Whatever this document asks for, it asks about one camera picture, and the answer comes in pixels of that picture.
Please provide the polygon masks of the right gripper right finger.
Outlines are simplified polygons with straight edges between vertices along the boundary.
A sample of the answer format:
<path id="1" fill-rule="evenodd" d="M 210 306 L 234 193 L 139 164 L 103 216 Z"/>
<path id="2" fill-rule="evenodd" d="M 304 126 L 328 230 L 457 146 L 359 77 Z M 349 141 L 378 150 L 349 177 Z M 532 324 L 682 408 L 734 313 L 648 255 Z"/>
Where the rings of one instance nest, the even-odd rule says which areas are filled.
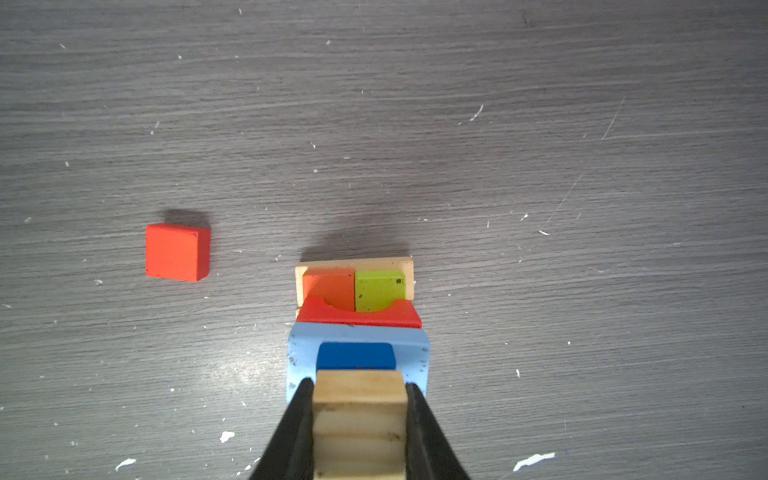
<path id="1" fill-rule="evenodd" d="M 405 385 L 408 396 L 405 471 L 408 480 L 469 480 L 421 389 Z"/>

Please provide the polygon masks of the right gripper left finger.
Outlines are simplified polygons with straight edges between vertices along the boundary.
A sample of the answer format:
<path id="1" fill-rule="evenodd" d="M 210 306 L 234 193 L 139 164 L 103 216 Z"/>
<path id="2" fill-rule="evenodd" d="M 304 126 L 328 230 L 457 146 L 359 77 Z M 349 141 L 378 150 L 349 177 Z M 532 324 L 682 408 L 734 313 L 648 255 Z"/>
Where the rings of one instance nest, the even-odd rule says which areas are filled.
<path id="1" fill-rule="evenodd" d="M 314 382 L 303 379 L 289 402 L 251 480 L 305 480 L 314 477 Z"/>

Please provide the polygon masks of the small natural wood cube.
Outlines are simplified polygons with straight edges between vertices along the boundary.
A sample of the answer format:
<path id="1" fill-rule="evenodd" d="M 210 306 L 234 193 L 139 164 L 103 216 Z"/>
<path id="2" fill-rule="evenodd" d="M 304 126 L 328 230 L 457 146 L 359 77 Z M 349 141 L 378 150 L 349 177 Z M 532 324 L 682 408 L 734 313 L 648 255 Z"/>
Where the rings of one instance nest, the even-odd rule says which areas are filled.
<path id="1" fill-rule="evenodd" d="M 316 479 L 404 479 L 408 397 L 396 370 L 320 370 L 312 396 Z"/>

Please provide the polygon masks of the dark blue wood cube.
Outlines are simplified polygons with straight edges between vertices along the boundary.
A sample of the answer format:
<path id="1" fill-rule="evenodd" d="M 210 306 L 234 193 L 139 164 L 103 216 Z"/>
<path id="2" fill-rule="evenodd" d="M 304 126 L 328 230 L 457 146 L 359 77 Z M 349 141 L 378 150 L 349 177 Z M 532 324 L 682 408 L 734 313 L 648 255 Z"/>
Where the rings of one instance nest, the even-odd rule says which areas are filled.
<path id="1" fill-rule="evenodd" d="M 317 370 L 395 370 L 389 343 L 324 342 L 318 349 Z"/>

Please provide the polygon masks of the light blue wood block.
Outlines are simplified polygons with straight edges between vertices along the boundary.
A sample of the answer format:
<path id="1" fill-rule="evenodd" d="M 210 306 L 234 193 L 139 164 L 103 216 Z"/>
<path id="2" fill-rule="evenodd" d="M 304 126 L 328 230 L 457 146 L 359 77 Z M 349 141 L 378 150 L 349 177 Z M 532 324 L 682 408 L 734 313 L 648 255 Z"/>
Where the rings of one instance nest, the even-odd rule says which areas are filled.
<path id="1" fill-rule="evenodd" d="M 421 329 L 352 326 L 297 322 L 288 337 L 285 398 L 289 403 L 304 378 L 316 378 L 316 361 L 324 342 L 388 343 L 396 369 L 406 383 L 415 383 L 427 395 L 431 345 Z"/>

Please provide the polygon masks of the red arch wood block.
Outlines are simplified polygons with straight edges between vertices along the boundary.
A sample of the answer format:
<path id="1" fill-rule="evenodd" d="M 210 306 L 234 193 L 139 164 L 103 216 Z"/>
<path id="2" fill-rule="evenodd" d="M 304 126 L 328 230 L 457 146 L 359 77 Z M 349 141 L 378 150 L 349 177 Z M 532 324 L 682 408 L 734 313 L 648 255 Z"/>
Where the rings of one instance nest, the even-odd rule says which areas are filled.
<path id="1" fill-rule="evenodd" d="M 310 296 L 298 309 L 297 322 L 335 325 L 421 329 L 422 320 L 408 300 L 395 300 L 391 306 L 372 312 L 336 308 L 320 297 Z"/>

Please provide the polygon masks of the lime green wood block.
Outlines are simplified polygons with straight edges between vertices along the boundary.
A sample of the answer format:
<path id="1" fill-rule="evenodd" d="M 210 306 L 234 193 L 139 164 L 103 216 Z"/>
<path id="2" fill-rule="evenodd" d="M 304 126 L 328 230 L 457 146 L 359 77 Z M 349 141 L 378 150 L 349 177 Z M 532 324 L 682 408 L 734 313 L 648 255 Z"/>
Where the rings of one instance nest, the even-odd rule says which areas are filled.
<path id="1" fill-rule="evenodd" d="M 405 275 L 399 270 L 356 271 L 355 311 L 387 309 L 396 300 L 406 299 Z"/>

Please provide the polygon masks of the orange wood block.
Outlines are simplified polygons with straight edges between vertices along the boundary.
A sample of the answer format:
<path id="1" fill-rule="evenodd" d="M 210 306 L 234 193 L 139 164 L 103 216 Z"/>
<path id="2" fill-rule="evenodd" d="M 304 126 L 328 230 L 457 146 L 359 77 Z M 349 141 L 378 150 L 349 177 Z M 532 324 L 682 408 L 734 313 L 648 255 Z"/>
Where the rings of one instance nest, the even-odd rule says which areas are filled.
<path id="1" fill-rule="evenodd" d="M 310 268 L 302 275 L 303 298 L 317 297 L 340 310 L 355 310 L 355 270 Z"/>

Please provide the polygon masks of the natural wood block long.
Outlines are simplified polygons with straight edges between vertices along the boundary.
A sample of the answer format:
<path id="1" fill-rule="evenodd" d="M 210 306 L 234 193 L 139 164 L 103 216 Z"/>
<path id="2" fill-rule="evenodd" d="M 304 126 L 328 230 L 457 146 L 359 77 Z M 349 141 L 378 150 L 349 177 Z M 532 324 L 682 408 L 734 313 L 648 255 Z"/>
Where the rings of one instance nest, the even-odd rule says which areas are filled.
<path id="1" fill-rule="evenodd" d="M 415 275 L 414 261 L 410 256 L 402 257 L 378 257 L 378 258 L 357 258 L 341 260 L 319 260 L 302 261 L 295 267 L 296 298 L 297 309 L 299 313 L 305 299 L 303 287 L 303 275 L 311 269 L 329 269 L 329 268 L 351 268 L 364 271 L 383 271 L 400 270 L 405 276 L 405 299 L 414 300 L 415 296 Z"/>

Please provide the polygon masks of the small red wood cube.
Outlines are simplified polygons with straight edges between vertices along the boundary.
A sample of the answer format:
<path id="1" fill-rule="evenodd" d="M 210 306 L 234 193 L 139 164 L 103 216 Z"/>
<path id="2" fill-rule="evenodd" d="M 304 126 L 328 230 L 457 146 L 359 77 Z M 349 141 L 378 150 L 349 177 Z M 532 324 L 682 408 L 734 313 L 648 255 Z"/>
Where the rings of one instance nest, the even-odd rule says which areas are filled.
<path id="1" fill-rule="evenodd" d="M 198 282 L 210 272 L 211 230 L 168 223 L 146 227 L 149 277 Z"/>

